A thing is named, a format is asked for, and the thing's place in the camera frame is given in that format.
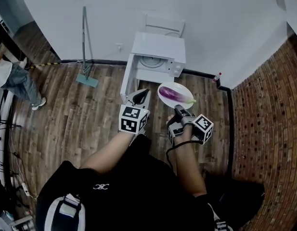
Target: foot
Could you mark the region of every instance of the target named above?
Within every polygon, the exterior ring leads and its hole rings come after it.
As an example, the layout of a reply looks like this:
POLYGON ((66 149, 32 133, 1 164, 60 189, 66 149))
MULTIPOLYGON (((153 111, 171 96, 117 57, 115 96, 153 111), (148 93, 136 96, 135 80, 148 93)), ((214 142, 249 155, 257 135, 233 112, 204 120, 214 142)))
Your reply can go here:
POLYGON ((24 58, 24 60, 19 63, 19 66, 22 68, 25 68, 26 64, 27 64, 27 57, 24 58))
POLYGON ((40 105, 36 105, 36 106, 33 106, 32 105, 32 110, 38 110, 39 107, 42 107, 45 103, 46 103, 47 99, 46 98, 42 98, 41 99, 41 104, 40 105))

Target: oval plate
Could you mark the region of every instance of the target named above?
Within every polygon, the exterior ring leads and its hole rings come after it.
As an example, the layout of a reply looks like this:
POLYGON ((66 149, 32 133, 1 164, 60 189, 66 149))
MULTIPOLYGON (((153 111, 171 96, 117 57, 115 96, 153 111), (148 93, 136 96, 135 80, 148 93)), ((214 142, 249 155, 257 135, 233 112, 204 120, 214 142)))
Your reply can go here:
POLYGON ((159 98, 161 99, 162 102, 164 102, 167 106, 169 106, 171 108, 174 108, 177 104, 180 104, 184 109, 190 109, 192 107, 193 103, 181 103, 181 102, 174 101, 174 100, 168 99, 168 98, 160 95, 159 89, 161 87, 171 88, 172 90, 175 90, 178 93, 181 93, 181 94, 183 94, 183 95, 185 95, 187 97, 193 98, 192 93, 185 86, 183 86, 181 84, 178 84, 178 83, 175 83, 175 82, 165 82, 165 83, 162 83, 158 87, 158 96, 159 96, 159 98))

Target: blue jeans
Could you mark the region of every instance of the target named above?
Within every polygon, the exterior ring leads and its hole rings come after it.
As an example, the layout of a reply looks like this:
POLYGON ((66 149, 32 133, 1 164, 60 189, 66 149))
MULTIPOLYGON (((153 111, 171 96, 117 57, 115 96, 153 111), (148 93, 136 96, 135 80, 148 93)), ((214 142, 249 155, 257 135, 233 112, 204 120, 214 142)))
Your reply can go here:
POLYGON ((41 96, 34 81, 28 71, 17 64, 13 64, 12 71, 1 88, 11 91, 18 98, 28 100, 33 106, 41 104, 41 96))

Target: red brick wall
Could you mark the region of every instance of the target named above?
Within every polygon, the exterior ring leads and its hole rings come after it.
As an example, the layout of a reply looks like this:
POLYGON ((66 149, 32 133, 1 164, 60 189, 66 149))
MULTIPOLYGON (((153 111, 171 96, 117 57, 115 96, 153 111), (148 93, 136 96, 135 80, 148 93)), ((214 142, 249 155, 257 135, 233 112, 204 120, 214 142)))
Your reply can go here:
POLYGON ((233 177, 263 183, 244 230, 291 230, 297 221, 297 36, 232 92, 233 177))

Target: purple eggplant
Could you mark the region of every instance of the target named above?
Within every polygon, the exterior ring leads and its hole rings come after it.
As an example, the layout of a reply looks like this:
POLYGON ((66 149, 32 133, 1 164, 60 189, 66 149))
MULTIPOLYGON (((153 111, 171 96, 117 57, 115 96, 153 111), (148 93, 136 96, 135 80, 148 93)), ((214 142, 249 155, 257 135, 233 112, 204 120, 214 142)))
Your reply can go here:
POLYGON ((168 98, 173 101, 178 101, 181 103, 195 103, 196 100, 193 98, 187 97, 183 94, 180 94, 176 92, 175 90, 172 90, 171 88, 168 87, 160 87, 159 93, 161 96, 168 98))

